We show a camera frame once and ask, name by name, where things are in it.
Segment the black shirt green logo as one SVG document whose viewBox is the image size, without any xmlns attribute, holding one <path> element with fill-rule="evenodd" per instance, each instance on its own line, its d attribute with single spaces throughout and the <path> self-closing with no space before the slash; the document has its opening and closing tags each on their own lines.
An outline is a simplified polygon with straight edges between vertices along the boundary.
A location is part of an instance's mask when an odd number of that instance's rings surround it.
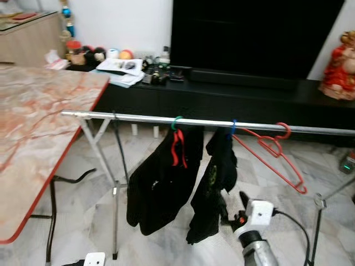
<svg viewBox="0 0 355 266">
<path fill-rule="evenodd" d="M 206 152 L 211 156 L 210 162 L 191 202 L 195 214 L 186 237 L 190 245 L 218 233 L 221 216 L 227 215 L 221 190 L 230 192 L 238 178 L 237 158 L 228 129 L 220 127 L 215 131 L 206 144 Z"/>
</svg>

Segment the black thin hanger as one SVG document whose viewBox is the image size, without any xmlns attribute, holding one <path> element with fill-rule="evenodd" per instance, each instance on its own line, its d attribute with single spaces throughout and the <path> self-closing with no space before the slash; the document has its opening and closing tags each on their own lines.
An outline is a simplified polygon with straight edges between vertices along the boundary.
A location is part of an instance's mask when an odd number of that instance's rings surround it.
<svg viewBox="0 0 355 266">
<path fill-rule="evenodd" d="M 130 182 L 130 177 L 129 177 L 129 173 L 128 173 L 128 168 L 126 166 L 126 157 L 125 157 L 125 153 L 124 153 L 124 149 L 123 149 L 123 145 L 121 142 L 121 137 L 120 137 L 120 132 L 119 132 L 119 119 L 116 115 L 116 113 L 113 114 L 113 129 L 114 129 L 114 136 L 116 139 L 116 143 L 118 144 L 118 149 L 121 155 L 121 164 L 123 167 L 123 172 L 124 172 L 124 177 L 126 180 L 126 186 L 129 184 Z"/>
</svg>

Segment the black flat television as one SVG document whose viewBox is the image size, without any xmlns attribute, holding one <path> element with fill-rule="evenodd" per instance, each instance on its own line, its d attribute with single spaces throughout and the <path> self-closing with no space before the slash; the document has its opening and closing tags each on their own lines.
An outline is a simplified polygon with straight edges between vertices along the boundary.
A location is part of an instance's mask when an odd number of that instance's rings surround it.
<svg viewBox="0 0 355 266">
<path fill-rule="evenodd" d="M 174 0 L 171 64 L 305 79 L 344 0 Z"/>
</svg>

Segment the black television console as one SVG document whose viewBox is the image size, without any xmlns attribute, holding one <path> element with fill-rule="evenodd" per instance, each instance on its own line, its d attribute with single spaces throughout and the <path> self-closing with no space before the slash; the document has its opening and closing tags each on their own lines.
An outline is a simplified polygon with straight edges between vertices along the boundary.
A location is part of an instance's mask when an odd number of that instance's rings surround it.
<svg viewBox="0 0 355 266">
<path fill-rule="evenodd" d="M 165 85 L 137 83 L 124 88 L 109 84 L 94 111 L 139 116 L 184 116 L 210 121 L 284 122 L 290 127 L 355 129 L 355 104 L 330 98 L 320 82 L 305 79 L 294 90 L 169 81 Z"/>
</svg>

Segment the black t-shirt red collar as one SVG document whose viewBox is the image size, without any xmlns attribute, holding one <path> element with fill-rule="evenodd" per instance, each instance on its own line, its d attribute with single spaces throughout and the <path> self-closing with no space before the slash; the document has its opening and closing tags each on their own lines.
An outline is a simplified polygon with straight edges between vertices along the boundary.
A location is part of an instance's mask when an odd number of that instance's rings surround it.
<svg viewBox="0 0 355 266">
<path fill-rule="evenodd" d="M 126 219 L 149 236 L 175 220 L 192 194 L 204 150 L 202 126 L 177 126 L 134 171 Z"/>
</svg>

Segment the red plastic hanger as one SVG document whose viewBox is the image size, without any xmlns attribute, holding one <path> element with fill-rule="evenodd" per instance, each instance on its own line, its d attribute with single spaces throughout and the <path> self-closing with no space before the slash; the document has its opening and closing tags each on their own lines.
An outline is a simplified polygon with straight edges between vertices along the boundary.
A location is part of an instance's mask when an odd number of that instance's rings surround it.
<svg viewBox="0 0 355 266">
<path fill-rule="evenodd" d="M 257 152 L 252 150 L 243 140 L 239 139 L 239 137 L 236 136 L 236 134 L 231 137 L 231 139 L 236 140 L 239 145 L 244 147 L 247 151 L 251 152 L 251 154 L 256 157 L 258 161 L 263 163 L 266 167 L 269 168 L 274 174 L 278 175 L 286 184 L 288 184 L 290 187 L 294 188 L 294 190 L 298 193 L 301 193 L 302 195 L 306 195 L 308 193 L 308 189 L 305 185 L 305 180 L 303 179 L 300 171 L 297 169 L 295 164 L 287 157 L 282 149 L 282 145 L 280 140 L 287 140 L 291 136 L 291 127 L 289 125 L 285 124 L 284 122 L 278 122 L 277 126 L 282 126 L 284 129 L 286 129 L 286 133 L 284 135 L 276 135 L 276 136 L 269 136 L 269 135 L 259 135 L 254 131 L 251 131 L 249 129 L 242 129 L 242 131 L 247 132 L 247 134 L 251 134 L 254 137 L 257 138 L 257 142 L 259 146 L 263 147 L 268 154 L 270 154 L 274 158 L 282 158 L 284 162 L 286 162 L 289 167 L 291 167 L 292 172 L 295 174 L 297 177 L 297 182 L 292 182 L 290 179 L 288 179 L 285 175 L 279 172 L 276 168 L 271 166 L 266 160 L 264 160 Z"/>
</svg>

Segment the red laughing Buddha statue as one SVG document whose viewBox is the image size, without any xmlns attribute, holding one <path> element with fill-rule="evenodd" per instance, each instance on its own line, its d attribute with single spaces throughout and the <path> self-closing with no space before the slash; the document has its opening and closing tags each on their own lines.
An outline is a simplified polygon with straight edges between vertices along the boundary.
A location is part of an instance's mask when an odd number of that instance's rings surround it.
<svg viewBox="0 0 355 266">
<path fill-rule="evenodd" d="M 355 99 L 355 31 L 344 32 L 331 53 L 319 90 L 333 99 Z"/>
</svg>

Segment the blue gold trophy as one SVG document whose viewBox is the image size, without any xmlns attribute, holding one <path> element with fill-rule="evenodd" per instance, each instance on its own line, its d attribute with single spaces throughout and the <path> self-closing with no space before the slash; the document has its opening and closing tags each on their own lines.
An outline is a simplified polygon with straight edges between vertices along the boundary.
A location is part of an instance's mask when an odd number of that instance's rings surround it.
<svg viewBox="0 0 355 266">
<path fill-rule="evenodd" d="M 64 35 L 73 39 L 75 36 L 74 32 L 74 23 L 73 23 L 73 13 L 69 9 L 68 0 L 58 0 L 61 5 L 61 14 L 63 15 L 63 23 L 64 23 Z"/>
</svg>

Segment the clear plastic bottle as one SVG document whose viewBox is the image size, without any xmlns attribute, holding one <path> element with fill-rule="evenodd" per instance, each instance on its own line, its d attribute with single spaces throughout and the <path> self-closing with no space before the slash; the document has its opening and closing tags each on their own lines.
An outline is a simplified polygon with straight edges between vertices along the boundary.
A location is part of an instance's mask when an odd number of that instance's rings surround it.
<svg viewBox="0 0 355 266">
<path fill-rule="evenodd" d="M 157 59 L 159 64 L 170 64 L 170 47 L 163 46 L 163 51 Z"/>
</svg>

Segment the black flat box gadget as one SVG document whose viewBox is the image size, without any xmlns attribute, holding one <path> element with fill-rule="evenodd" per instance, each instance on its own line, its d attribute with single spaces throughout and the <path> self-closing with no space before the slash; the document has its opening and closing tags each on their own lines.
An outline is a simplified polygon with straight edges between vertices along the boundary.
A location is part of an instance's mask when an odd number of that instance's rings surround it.
<svg viewBox="0 0 355 266">
<path fill-rule="evenodd" d="M 169 66 L 168 68 L 168 79 L 172 82 L 183 82 L 185 81 L 185 74 L 188 74 L 190 68 L 182 68 L 181 66 Z"/>
</svg>

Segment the white pink tissue pack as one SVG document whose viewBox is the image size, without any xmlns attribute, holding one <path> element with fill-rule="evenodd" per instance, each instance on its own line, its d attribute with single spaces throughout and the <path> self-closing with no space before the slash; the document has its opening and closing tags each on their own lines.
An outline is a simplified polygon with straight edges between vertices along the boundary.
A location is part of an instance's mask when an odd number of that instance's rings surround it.
<svg viewBox="0 0 355 266">
<path fill-rule="evenodd" d="M 61 58 L 56 50 L 50 50 L 44 56 L 46 60 L 46 69 L 65 69 L 69 65 L 69 61 Z"/>
</svg>

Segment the light blue paper stack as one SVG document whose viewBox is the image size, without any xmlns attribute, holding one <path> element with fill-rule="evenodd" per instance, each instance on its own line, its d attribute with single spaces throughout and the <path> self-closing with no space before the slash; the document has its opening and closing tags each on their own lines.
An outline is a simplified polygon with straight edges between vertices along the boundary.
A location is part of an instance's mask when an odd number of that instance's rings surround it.
<svg viewBox="0 0 355 266">
<path fill-rule="evenodd" d="M 108 74 L 109 75 L 109 83 L 121 87 L 130 87 L 144 79 L 145 74 L 140 73 L 139 75 L 132 74 L 113 74 L 113 73 L 105 73 L 104 71 L 100 71 L 100 74 Z"/>
</svg>

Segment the light wooden cabinet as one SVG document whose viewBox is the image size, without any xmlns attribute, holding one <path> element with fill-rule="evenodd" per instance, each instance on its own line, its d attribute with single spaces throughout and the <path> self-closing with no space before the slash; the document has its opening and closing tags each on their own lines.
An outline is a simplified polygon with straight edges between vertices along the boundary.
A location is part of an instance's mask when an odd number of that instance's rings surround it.
<svg viewBox="0 0 355 266">
<path fill-rule="evenodd" d="M 0 20 L 0 65 L 42 68 L 49 51 L 66 53 L 62 32 L 57 11 L 38 13 L 22 23 Z"/>
</svg>

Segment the black soundbar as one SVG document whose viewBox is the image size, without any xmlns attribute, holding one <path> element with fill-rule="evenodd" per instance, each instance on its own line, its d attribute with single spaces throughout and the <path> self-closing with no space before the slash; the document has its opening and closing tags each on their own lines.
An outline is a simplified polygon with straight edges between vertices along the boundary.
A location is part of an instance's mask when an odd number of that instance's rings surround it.
<svg viewBox="0 0 355 266">
<path fill-rule="evenodd" d="M 294 90 L 298 86 L 295 79 L 269 78 L 252 74 L 229 73 L 216 69 L 192 68 L 188 80 L 215 84 L 262 87 L 267 89 Z"/>
</svg>

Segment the silver metal clothes rack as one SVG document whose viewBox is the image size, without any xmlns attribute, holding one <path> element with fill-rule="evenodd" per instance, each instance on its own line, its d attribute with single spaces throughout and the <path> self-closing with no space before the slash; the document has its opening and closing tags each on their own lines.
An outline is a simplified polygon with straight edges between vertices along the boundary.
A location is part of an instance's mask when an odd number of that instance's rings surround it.
<svg viewBox="0 0 355 266">
<path fill-rule="evenodd" d="M 119 245 L 118 245 L 118 211 L 119 211 L 119 196 L 118 193 L 122 188 L 127 188 L 126 184 L 121 184 L 119 180 L 114 177 L 113 172 L 108 166 L 107 158 L 104 155 L 102 148 L 99 146 L 99 141 L 102 137 L 107 126 L 113 121 L 113 113 L 101 113 L 94 111 L 76 111 L 76 110 L 63 110 L 60 112 L 62 116 L 72 116 L 79 119 L 79 124 L 81 126 L 82 132 L 86 137 L 86 140 L 89 142 L 92 150 L 97 157 L 99 157 L 99 162 L 104 168 L 105 175 L 109 178 L 109 182 L 113 187 L 114 195 L 114 213 L 113 213 L 113 250 L 112 250 L 112 259 L 116 260 L 119 254 Z M 132 114 L 116 114 L 118 119 L 122 122 L 159 122 L 160 124 L 171 124 L 174 117 L 158 117 L 158 116 L 144 116 L 144 115 L 132 115 Z M 103 119 L 100 130 L 96 134 L 92 132 L 92 129 L 89 127 L 88 122 L 91 119 Z M 228 121 L 206 121 L 198 119 L 186 119 L 183 117 L 179 119 L 176 124 L 190 125 L 190 126 L 214 126 L 214 127 L 231 127 L 232 122 Z M 298 132 L 299 134 L 320 134 L 320 135 L 340 135 L 355 137 L 355 131 L 345 130 L 345 129 L 330 129 L 330 127 L 307 127 L 307 126 L 289 126 L 291 127 L 292 132 Z M 286 129 L 282 126 L 277 126 L 277 124 L 257 124 L 256 122 L 237 122 L 237 129 L 250 129 L 256 131 L 283 131 L 286 132 Z M 350 177 L 347 181 L 339 185 L 339 187 L 332 190 L 332 192 L 326 193 L 326 195 L 316 195 L 314 198 L 317 216 L 316 216 L 316 228 L 314 230 L 313 238 L 308 238 L 308 248 L 307 248 L 307 257 L 305 259 L 305 265 L 315 266 L 316 264 L 316 250 L 318 238 L 320 236 L 320 226 L 322 220 L 322 210 L 325 209 L 326 202 L 331 197 L 342 192 L 345 188 L 353 185 L 355 182 L 355 177 Z"/>
</svg>

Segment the marble pattern folding table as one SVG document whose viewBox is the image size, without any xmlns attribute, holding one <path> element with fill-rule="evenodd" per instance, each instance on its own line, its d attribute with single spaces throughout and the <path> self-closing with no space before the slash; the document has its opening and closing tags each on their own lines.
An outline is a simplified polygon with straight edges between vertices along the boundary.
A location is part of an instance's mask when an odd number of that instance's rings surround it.
<svg viewBox="0 0 355 266">
<path fill-rule="evenodd" d="M 0 66 L 0 245 L 18 238 L 48 190 L 45 266 L 51 266 L 55 172 L 79 131 L 78 119 L 62 111 L 91 111 L 108 83 L 105 74 Z"/>
</svg>

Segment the red lid jar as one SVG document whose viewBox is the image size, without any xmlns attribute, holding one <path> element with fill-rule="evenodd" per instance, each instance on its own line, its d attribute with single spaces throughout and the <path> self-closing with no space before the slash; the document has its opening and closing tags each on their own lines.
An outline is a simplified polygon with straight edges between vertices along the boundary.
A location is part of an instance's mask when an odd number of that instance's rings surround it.
<svg viewBox="0 0 355 266">
<path fill-rule="evenodd" d="M 79 41 L 69 40 L 66 42 L 68 48 L 68 60 L 72 64 L 83 65 L 85 64 L 84 53 L 82 51 L 82 45 Z"/>
</svg>

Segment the black round plush toy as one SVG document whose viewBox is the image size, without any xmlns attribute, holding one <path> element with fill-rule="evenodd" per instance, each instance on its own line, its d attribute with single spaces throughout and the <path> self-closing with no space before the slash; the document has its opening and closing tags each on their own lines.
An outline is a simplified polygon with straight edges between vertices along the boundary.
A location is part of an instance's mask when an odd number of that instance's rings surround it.
<svg viewBox="0 0 355 266">
<path fill-rule="evenodd" d="M 107 58 L 107 50 L 102 48 L 102 47 L 96 47 L 93 50 L 94 52 L 94 58 L 96 61 L 98 61 L 99 63 L 102 63 L 104 60 L 106 60 Z"/>
<path fill-rule="evenodd" d="M 82 53 L 84 55 L 86 64 L 96 63 L 97 60 L 95 57 L 95 52 L 91 46 L 88 45 L 82 46 Z"/>
</svg>

